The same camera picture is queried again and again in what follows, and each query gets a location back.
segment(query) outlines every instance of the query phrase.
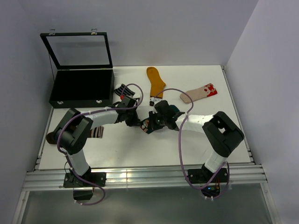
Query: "black wire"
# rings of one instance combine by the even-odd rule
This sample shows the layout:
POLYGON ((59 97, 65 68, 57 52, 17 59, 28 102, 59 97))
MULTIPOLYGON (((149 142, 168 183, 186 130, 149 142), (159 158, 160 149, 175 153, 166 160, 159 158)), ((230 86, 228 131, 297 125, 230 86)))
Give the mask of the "black wire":
POLYGON ((55 78, 54 78, 54 72, 53 72, 53 68, 52 68, 51 57, 50 57, 50 53, 49 53, 49 60, 50 60, 50 65, 51 65, 51 70, 52 70, 53 81, 55 81, 55 78))
POLYGON ((67 164, 67 162, 65 162, 65 164, 64 164, 64 171, 65 171, 65 174, 66 174, 66 169, 65 169, 65 165, 67 164))

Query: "gray wall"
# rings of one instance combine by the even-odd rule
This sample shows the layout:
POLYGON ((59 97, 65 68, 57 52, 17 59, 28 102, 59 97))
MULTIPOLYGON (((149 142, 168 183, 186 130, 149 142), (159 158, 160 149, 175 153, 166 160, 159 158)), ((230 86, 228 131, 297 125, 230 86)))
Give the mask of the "gray wall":
POLYGON ((249 146, 286 224, 299 220, 298 9, 298 0, 259 0, 227 64, 249 146))
POLYGON ((38 32, 107 32, 114 65, 225 65, 257 0, 19 0, 38 32))
POLYGON ((0 223, 10 223, 37 158, 53 80, 45 47, 17 0, 0 1, 0 223))

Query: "open black case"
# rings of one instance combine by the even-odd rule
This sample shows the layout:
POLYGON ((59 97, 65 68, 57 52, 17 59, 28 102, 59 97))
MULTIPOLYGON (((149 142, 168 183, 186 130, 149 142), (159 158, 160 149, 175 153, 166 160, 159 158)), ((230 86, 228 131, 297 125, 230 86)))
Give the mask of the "open black case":
POLYGON ((57 74, 49 99, 54 108, 113 103, 114 73, 107 33, 40 34, 57 74))

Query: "white table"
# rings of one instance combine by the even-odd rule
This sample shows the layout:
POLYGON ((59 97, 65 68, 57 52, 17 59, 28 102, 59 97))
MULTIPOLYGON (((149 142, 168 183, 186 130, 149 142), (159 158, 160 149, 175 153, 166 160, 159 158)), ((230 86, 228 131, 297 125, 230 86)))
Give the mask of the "white table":
MULTIPOLYGON (((152 110, 149 106, 150 81, 146 75, 147 66, 114 67, 115 84, 138 84, 144 92, 143 103, 137 112, 140 119, 148 117, 152 110)), ((194 102, 191 114, 208 115, 224 111, 238 126, 239 122, 225 82, 221 67, 215 66, 156 66, 160 77, 166 83, 165 88, 178 88, 183 91, 199 88, 208 83, 214 84, 218 94, 194 102)), ((138 92, 134 86, 130 89, 138 92)), ((176 91, 164 92, 163 99, 177 106, 180 111, 187 111, 186 105, 176 91)), ((115 94, 114 101, 119 101, 115 94)), ((80 108, 88 111, 97 108, 80 108)), ((67 109, 54 109, 48 132, 52 132, 67 109)), ((102 139, 88 139, 84 153, 92 168, 122 168, 179 165, 178 132, 162 130, 146 134, 139 127, 127 127, 125 123, 104 125, 102 139)), ((182 151, 185 165, 203 164, 213 151, 204 134, 184 131, 182 134, 182 151)), ((56 146, 45 142, 39 169, 63 169, 65 158, 56 146)), ((228 158, 230 163, 250 162, 244 141, 228 158)))

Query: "gray floor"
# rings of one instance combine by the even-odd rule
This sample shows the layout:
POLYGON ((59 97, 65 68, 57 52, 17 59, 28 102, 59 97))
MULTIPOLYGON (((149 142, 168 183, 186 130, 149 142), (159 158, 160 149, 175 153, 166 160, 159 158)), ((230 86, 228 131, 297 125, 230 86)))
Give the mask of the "gray floor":
POLYGON ((115 189, 108 190, 106 199, 93 206, 74 204, 72 191, 31 192, 22 223, 271 223, 259 184, 232 187, 214 202, 205 201, 199 192, 189 187, 115 189))

